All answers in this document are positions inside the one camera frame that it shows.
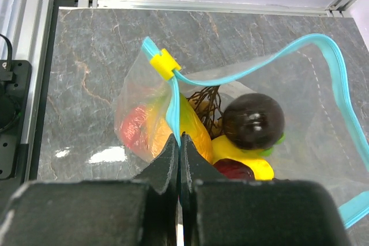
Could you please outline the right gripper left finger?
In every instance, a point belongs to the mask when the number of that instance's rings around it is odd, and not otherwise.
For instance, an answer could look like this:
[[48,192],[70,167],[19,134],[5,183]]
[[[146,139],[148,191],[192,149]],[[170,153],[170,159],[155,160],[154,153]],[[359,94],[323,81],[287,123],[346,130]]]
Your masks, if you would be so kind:
[[178,151],[170,136],[132,179],[25,183],[1,216],[1,244],[175,245]]

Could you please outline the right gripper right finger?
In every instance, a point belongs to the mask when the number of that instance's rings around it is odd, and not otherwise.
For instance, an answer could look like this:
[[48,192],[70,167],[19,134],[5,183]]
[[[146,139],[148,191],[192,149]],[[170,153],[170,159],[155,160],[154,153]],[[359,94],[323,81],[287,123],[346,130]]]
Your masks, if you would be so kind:
[[197,151],[180,147],[185,245],[349,245],[330,194],[311,181],[229,180]]

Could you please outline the dark red plum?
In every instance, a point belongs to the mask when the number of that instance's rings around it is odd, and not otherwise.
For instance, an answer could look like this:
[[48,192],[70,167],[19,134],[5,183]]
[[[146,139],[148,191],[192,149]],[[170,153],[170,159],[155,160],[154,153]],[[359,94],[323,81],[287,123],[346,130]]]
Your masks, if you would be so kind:
[[255,180],[253,170],[242,162],[224,158],[215,162],[213,166],[229,179]]

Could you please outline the yellow lemon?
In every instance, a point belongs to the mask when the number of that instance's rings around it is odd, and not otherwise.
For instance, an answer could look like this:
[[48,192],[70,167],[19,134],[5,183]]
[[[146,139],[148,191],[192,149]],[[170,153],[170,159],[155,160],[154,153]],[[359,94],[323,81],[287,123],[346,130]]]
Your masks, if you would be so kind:
[[237,148],[226,136],[222,135],[212,141],[213,164],[220,159],[229,158],[249,166],[255,175],[255,180],[268,181],[274,178],[272,166],[265,160],[274,148],[242,150]]

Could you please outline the orange green mango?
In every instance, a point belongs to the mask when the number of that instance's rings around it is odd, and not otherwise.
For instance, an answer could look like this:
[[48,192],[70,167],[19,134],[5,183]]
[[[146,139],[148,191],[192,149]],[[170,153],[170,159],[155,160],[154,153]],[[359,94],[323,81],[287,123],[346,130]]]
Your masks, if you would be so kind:
[[[194,109],[184,95],[180,94],[179,132],[189,135],[199,154],[209,163],[213,161],[212,141],[205,126],[201,123]],[[172,133],[165,113],[168,100],[161,97],[147,107],[145,130],[149,161],[162,151],[169,135]]]

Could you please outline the orange peach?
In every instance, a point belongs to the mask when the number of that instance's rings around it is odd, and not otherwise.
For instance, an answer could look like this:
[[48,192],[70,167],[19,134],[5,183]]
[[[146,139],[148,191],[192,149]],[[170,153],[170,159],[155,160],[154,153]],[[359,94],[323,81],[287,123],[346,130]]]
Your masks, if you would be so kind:
[[147,148],[146,106],[139,105],[132,109],[123,119],[119,137],[131,151],[144,152]]

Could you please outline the dark mangosteen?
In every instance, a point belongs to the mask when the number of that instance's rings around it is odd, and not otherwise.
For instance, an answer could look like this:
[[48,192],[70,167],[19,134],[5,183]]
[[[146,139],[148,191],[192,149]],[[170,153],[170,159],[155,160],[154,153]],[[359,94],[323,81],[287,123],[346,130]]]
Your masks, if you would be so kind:
[[263,93],[243,94],[225,108],[222,131],[226,151],[233,157],[268,157],[284,139],[281,105]]

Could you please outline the brown longan bunch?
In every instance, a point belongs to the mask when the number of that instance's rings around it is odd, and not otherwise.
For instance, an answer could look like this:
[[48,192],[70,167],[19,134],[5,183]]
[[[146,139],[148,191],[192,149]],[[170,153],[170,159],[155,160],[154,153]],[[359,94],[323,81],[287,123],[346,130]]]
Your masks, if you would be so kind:
[[187,98],[211,139],[223,135],[219,86],[204,87]]

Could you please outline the clear zip top bag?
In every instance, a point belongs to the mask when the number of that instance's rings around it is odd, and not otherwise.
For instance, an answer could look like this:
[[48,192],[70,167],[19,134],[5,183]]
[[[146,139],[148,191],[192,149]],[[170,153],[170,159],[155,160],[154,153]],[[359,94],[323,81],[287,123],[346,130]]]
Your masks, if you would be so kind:
[[[139,105],[147,111],[161,97],[168,100],[170,135],[179,139],[180,94],[187,99],[204,87],[219,86],[224,112],[243,94],[263,93],[281,105],[285,116],[284,139],[265,158],[273,179],[322,184],[338,204],[346,228],[368,214],[368,140],[353,110],[345,60],[334,40],[310,34],[275,54],[245,62],[190,74],[183,73],[184,66],[144,38],[116,100],[114,131],[121,142],[125,116]],[[124,147],[151,162],[147,148],[135,153]]]

